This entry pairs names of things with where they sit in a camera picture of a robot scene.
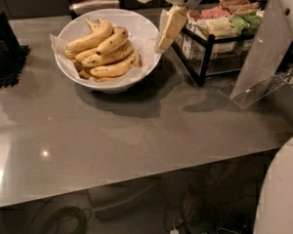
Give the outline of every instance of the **bunch of bananas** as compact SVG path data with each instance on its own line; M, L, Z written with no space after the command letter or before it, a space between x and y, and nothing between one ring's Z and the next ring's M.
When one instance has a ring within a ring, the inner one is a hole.
M85 21L92 32L69 42L64 52L81 78L102 82L124 75L133 66L142 66L125 27L113 26L101 17L99 23L87 18Z

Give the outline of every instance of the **robotic hand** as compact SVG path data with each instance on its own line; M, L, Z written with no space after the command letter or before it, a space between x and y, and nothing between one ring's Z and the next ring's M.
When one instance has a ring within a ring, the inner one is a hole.
M138 0L147 3L151 0ZM155 51L164 53L174 42L180 31L187 23L187 12L195 8L202 0L166 0L172 4L172 8L167 12L162 11L159 35L157 37Z

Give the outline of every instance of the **bowl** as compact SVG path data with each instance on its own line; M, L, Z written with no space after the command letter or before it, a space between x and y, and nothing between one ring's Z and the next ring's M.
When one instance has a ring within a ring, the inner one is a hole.
M128 38L141 55L142 67L132 67L123 76L105 82L85 80L79 77L72 62L63 54L65 44L90 33L91 29L85 22L85 18L97 21L97 17L105 18L114 26L124 26L127 29ZM156 26L149 19L137 13L122 9L103 9L84 14L71 21L62 30L59 37L53 41L53 49L60 70L70 80L92 90L115 94L128 90L134 84L143 80L157 66L161 58L161 54L154 51L157 35L158 29ZM54 48L55 42L59 45L62 43L62 48Z

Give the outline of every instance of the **countertop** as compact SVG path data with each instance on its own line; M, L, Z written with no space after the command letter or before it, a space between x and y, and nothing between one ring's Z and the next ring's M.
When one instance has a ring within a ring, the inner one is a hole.
M293 136L291 87L241 109L219 92L230 78L197 87L172 49L124 93L73 83L49 36L69 21L11 21L31 52L20 82L0 89L0 207L279 148Z

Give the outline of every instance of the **bowl rim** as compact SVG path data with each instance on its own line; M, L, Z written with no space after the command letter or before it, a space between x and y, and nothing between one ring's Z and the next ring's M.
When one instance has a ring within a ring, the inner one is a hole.
M70 21L63 29L62 31L60 32L59 34L59 38L62 38L63 36L63 33L67 30L67 28L74 22L76 21L77 19L80 19L80 18L86 18L87 16L90 16L92 15L93 13L104 13L106 11L109 11L109 12L112 12L112 11L115 11L115 12L123 12L123 13L127 13L128 15L133 15L133 16L136 16L136 17L140 17L140 18L144 18L148 23L151 24L151 26L153 27L153 29L159 33L159 30L158 28L154 25L154 23L152 21L150 21L148 18L146 18L145 16L139 14L139 13L136 13L136 12L133 12L133 11L130 11L130 10L124 10L124 9L111 9L111 8L107 8L107 9L101 9L101 10L95 10L95 11L92 11L92 12L88 12L86 14L83 14L81 16L79 16L78 18L76 19L73 19L72 21ZM146 75L142 76L141 78L135 80L134 82L131 82L129 84L125 84L123 86L120 86L120 87L115 87L115 86L111 86L111 87L100 87L100 83L98 83L98 87L92 84L86 84L86 83L83 83L82 80L77 80L73 75L71 75L70 73L67 72L67 70L65 70L64 68L61 67L61 62L59 61L57 55L55 54L55 58L56 58L56 62L57 62L57 65L59 67L59 69L62 71L62 73L64 73L65 76L67 76L70 80L72 80L73 82L77 83L77 84L80 84L84 87L87 87L87 88L90 88L92 90L96 90L96 91L102 91L102 92L113 92L113 91L119 91L119 92L123 92L124 90L132 87L133 85L135 85L136 83L140 82L141 80L143 80L144 78L146 78L150 72L158 65L159 63L159 60L161 58L161 54L159 53L156 53L154 52L154 55L157 56L157 59L154 60L154 67L153 68L150 68L147 72L146 72Z

